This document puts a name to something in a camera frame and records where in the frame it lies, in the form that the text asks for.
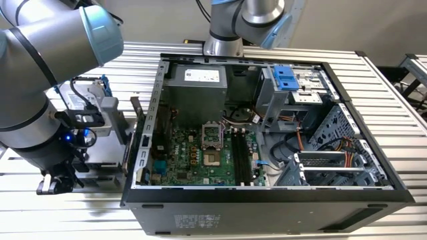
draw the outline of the cable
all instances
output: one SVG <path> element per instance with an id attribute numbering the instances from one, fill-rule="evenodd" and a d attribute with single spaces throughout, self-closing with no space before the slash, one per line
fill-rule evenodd
<path id="1" fill-rule="evenodd" d="M 303 146 L 303 141 L 302 141 L 302 135 L 300 135 L 300 125 L 302 125 L 302 122 L 298 123 L 298 127 L 296 127 L 296 138 L 298 138 L 299 150 L 300 150 L 300 151 L 304 151 L 304 146 Z"/>
<path id="2" fill-rule="evenodd" d="M 89 145 L 75 145 L 71 143 L 71 145 L 76 148 L 76 149 L 88 149 L 89 147 L 92 147 L 96 144 L 96 141 L 99 140 L 99 135 L 96 134 L 96 132 L 91 129 L 91 128 L 85 128 L 85 129 L 79 129 L 79 130 L 88 130 L 89 132 L 92 132 L 93 134 L 93 142 Z"/>
<path id="3" fill-rule="evenodd" d="M 283 155 L 283 157 L 288 157 L 284 153 L 283 153 L 283 150 L 282 150 L 282 147 L 279 147 L 279 151 L 280 151 L 280 153 L 282 153 L 282 155 Z"/>
<path id="4" fill-rule="evenodd" d="M 328 141 L 326 144 L 323 144 L 316 151 L 322 151 L 328 145 L 331 145 L 332 143 L 335 143 L 336 141 L 343 140 L 343 141 L 350 141 L 350 139 L 340 137 L 340 138 L 335 138 L 331 141 Z"/>
<path id="5" fill-rule="evenodd" d="M 76 88 L 75 88 L 75 80 L 71 80 L 69 81 L 69 87 L 71 87 L 71 90 L 73 92 L 73 94 L 76 94 L 79 96 L 79 98 L 81 98 L 81 100 L 84 101 L 85 103 L 85 106 L 91 106 L 92 103 L 89 102 L 89 100 L 77 92 Z"/>
<path id="6" fill-rule="evenodd" d="M 418 110 L 422 108 L 424 102 L 426 102 L 426 99 L 423 99 L 423 100 L 419 102 L 419 104 L 418 104 L 418 106 L 416 106 L 416 108 L 415 108 L 415 111 L 418 111 Z"/>
<path id="7" fill-rule="evenodd" d="M 196 0 L 196 1 L 199 2 L 199 5 L 200 5 L 200 7 L 201 7 L 201 9 L 203 9 L 203 11 L 204 11 L 204 13 L 205 13 L 205 15 L 208 16 L 208 18 L 211 18 L 211 15 L 209 15 L 208 11 L 205 10 L 205 7 L 203 6 L 200 0 Z"/>
<path id="8" fill-rule="evenodd" d="M 267 166 L 267 167 L 270 167 L 270 168 L 271 168 L 272 170 L 275 170 L 275 171 L 282 171 L 280 169 L 275 168 L 275 167 L 271 166 L 270 164 L 266 164 L 266 163 L 260 164 L 260 163 L 259 163 L 259 165 Z"/>
<path id="9" fill-rule="evenodd" d="M 203 10 L 204 9 L 204 7 L 203 7 L 203 5 L 201 5 L 201 2 L 199 1 L 199 0 L 195 0 L 195 3 L 197 4 L 197 6 L 199 6 L 199 9 L 200 9 L 200 12 L 201 12 L 201 14 L 203 14 L 203 16 L 204 16 L 204 18 L 205 18 L 205 20 L 211 23 L 211 19 L 208 18 L 208 16 L 207 16 L 207 14 L 205 14 L 205 10 Z"/>
<path id="10" fill-rule="evenodd" d="M 0 15 L 1 15 L 3 18 L 7 20 L 8 24 L 11 24 L 11 25 L 13 26 L 12 22 L 9 21 L 9 19 L 7 18 L 5 14 L 3 13 L 1 7 L 0 7 Z"/>
<path id="11" fill-rule="evenodd" d="M 93 5 L 97 5 L 100 7 L 103 7 L 95 0 L 80 0 L 80 2 L 88 7 L 88 6 L 93 6 Z M 113 13 L 111 13 L 109 11 L 107 11 L 111 15 L 111 17 L 113 19 L 116 19 L 119 21 L 120 24 L 117 24 L 119 26 L 123 25 L 125 23 L 125 21 L 123 21 L 123 19 L 115 15 Z"/>
<path id="12" fill-rule="evenodd" d="M 64 83 L 61 83 L 59 86 L 55 86 L 53 87 L 53 89 L 55 89 L 55 92 L 59 94 L 59 96 L 60 96 L 60 99 L 61 99 L 61 101 L 63 101 L 63 103 L 64 103 L 64 105 L 65 105 L 65 108 L 67 108 L 67 110 L 69 110 L 69 107 L 68 107 L 68 104 L 67 104 L 67 102 L 65 102 L 65 98 L 64 98 L 64 96 L 63 96 L 63 94 L 61 94 L 61 86 L 64 85 Z"/>

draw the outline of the white label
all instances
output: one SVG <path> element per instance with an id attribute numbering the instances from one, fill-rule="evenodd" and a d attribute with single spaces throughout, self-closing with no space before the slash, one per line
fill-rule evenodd
<path id="1" fill-rule="evenodd" d="M 212 229 L 217 228 L 221 220 L 220 214 L 173 215 L 177 229 Z"/>
<path id="2" fill-rule="evenodd" d="M 260 121 L 260 116 L 259 116 L 258 114 L 255 114 L 255 117 L 254 117 L 254 119 L 252 119 L 252 122 L 254 122 L 255 124 L 258 124 L 259 121 Z"/>
<path id="3" fill-rule="evenodd" d="M 219 70 L 187 69 L 184 81 L 219 83 L 220 82 L 220 71 Z"/>

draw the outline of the green circuit board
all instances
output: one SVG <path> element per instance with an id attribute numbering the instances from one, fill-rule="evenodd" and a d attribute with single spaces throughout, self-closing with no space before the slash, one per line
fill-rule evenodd
<path id="1" fill-rule="evenodd" d="M 247 134 L 245 140 L 248 145 L 256 146 L 255 134 Z M 263 169 L 258 168 L 258 170 L 260 177 L 252 182 L 255 186 L 264 186 Z M 224 132 L 223 148 L 216 151 L 215 149 L 201 149 L 201 129 L 173 129 L 165 174 L 157 184 L 163 186 L 236 186 L 229 131 Z"/>

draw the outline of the slotted aluminum table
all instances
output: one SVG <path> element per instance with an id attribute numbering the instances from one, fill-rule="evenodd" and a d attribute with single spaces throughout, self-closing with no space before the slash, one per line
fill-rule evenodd
<path id="1" fill-rule="evenodd" d="M 160 53 L 201 54 L 199 44 L 127 42 L 123 55 L 85 76 L 108 76 L 119 109 L 135 117 L 129 97 L 139 96 L 148 108 Z M 392 88 L 370 59 L 351 51 L 245 47 L 247 58 L 328 62 L 346 88 L 368 129 L 412 193 L 408 206 L 350 234 L 322 234 L 323 238 L 352 240 L 427 239 L 427 126 Z M 48 97 L 64 109 L 57 94 Z M 119 208 L 120 192 L 68 193 L 36 196 L 41 179 L 37 170 L 13 152 L 0 159 L 1 239 L 147 238 L 132 213 Z M 176 236 L 172 239 L 316 239 L 318 235 Z"/>

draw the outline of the metal chassis frame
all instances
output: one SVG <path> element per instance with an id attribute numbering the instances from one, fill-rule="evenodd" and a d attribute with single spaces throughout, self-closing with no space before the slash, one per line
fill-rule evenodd
<path id="1" fill-rule="evenodd" d="M 354 118 L 355 123 L 359 126 L 362 135 L 367 143 L 370 144 L 371 150 L 376 155 L 376 158 L 383 166 L 386 173 L 388 174 L 390 183 L 394 186 L 394 190 L 348 190 L 346 188 L 340 190 L 320 190 L 311 189 L 306 190 L 303 188 L 283 187 L 270 190 L 259 190 L 256 187 L 248 188 L 247 190 L 219 190 L 219 189 L 187 189 L 183 194 L 184 189 L 137 189 L 133 185 L 135 178 L 133 170 L 129 171 L 123 198 L 120 205 L 121 207 L 137 208 L 141 207 L 141 204 L 148 204 L 155 206 L 153 208 L 163 208 L 165 203 L 379 203 L 379 204 L 367 204 L 367 207 L 382 208 L 379 212 L 372 214 L 370 217 L 358 221 L 355 224 L 347 226 L 344 229 L 323 229 L 323 232 L 351 232 L 355 229 L 363 227 L 372 221 L 387 216 L 390 213 L 402 209 L 410 203 L 414 203 L 415 200 L 411 196 L 410 191 L 407 190 L 399 175 L 383 153 L 376 140 L 372 136 L 371 131 L 363 121 L 360 113 L 356 111 L 356 108 L 352 104 L 352 99 L 331 69 L 331 66 L 327 62 L 315 62 L 315 61 L 291 61 L 291 60 L 262 60 L 258 58 L 239 58 L 239 57 L 203 57 L 199 55 L 175 55 L 175 54 L 161 54 L 161 60 L 159 63 L 157 74 L 153 83 L 152 97 L 147 112 L 147 119 L 144 123 L 144 129 L 149 130 L 153 126 L 156 119 L 156 106 L 159 105 L 159 97 L 161 93 L 161 83 L 164 75 L 167 74 L 165 69 L 169 66 L 169 62 L 179 64 L 197 64 L 197 61 L 203 59 L 204 63 L 209 64 L 243 64 L 251 66 L 266 67 L 272 64 L 308 64 L 308 65 L 320 65 L 324 72 L 328 75 L 328 78 L 332 82 L 334 88 L 338 91 L 340 102 L 346 105 L 350 114 Z M 148 157 L 149 153 L 149 144 L 143 146 L 143 141 L 140 143 L 140 149 L 137 155 Z M 131 162 L 131 168 L 133 169 L 135 165 L 143 166 L 144 159 Z M 399 203 L 398 206 L 390 207 L 387 203 Z"/>

